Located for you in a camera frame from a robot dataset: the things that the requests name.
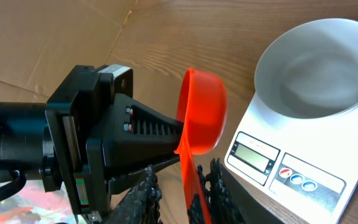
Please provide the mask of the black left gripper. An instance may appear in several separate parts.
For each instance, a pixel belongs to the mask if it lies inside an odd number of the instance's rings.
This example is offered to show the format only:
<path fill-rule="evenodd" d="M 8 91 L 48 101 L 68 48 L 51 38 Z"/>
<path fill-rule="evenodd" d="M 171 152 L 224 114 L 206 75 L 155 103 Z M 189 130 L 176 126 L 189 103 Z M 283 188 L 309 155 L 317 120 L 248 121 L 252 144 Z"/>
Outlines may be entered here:
<path fill-rule="evenodd" d="M 135 186 L 148 166 L 159 172 L 180 161 L 175 151 L 183 122 L 130 96 L 131 68 L 77 65 L 46 103 L 55 155 L 75 215 L 107 213 L 110 195 Z M 117 170 L 107 182 L 108 191 L 104 170 Z"/>

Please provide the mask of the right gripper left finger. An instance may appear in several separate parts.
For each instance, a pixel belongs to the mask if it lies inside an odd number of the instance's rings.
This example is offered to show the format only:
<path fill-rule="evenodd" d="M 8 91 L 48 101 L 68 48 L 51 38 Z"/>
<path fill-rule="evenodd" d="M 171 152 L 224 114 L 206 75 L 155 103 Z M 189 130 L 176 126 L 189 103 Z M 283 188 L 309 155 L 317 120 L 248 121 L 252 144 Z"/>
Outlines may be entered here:
<path fill-rule="evenodd" d="M 103 220 L 104 224 L 162 224 L 162 192 L 152 166 L 143 170 L 138 183 Z"/>

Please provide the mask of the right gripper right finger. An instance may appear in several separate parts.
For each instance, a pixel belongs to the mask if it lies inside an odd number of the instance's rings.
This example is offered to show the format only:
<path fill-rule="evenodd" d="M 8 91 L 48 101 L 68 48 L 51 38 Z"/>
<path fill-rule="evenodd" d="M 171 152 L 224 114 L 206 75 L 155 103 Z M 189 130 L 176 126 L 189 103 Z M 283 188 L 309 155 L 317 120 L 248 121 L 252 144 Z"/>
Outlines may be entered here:
<path fill-rule="evenodd" d="M 274 224 L 282 221 L 264 208 L 220 163 L 210 162 L 210 173 L 186 162 L 186 207 L 190 223 Z"/>

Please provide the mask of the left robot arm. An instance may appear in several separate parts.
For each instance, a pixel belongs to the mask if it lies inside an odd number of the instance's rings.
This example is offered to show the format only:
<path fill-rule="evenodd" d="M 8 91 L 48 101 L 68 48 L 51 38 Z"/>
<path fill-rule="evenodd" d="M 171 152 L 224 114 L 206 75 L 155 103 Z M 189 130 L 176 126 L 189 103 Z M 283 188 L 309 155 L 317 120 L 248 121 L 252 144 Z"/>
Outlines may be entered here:
<path fill-rule="evenodd" d="M 0 202 L 29 180 L 65 187 L 74 214 L 110 211 L 147 166 L 176 162 L 181 121 L 133 97 L 122 65 L 75 66 L 45 103 L 0 102 Z"/>

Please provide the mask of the red plastic measuring scoop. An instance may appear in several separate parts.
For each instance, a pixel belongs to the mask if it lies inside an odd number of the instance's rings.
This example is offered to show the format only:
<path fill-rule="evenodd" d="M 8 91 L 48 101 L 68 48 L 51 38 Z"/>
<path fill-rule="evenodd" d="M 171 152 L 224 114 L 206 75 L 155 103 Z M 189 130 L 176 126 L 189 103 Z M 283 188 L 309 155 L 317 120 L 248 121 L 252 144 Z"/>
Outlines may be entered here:
<path fill-rule="evenodd" d="M 175 153 L 180 156 L 181 177 L 186 208 L 200 203 L 200 212 L 188 216 L 211 223 L 208 204 L 194 162 L 194 155 L 214 149 L 223 133 L 227 115 L 227 94 L 223 81 L 216 75 L 189 68 L 181 86 L 176 119 L 183 122 L 183 131 Z"/>

